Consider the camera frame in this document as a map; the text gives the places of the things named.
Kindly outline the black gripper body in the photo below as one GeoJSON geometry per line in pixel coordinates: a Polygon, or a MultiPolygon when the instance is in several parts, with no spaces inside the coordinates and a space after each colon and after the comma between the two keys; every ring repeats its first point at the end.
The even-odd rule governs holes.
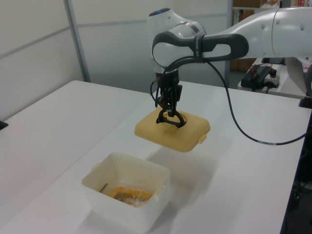
{"type": "Polygon", "coordinates": [[[160,93],[164,94],[167,91],[173,90],[177,94],[180,93],[179,73],[173,71],[165,74],[160,74],[159,87],[160,93]]]}

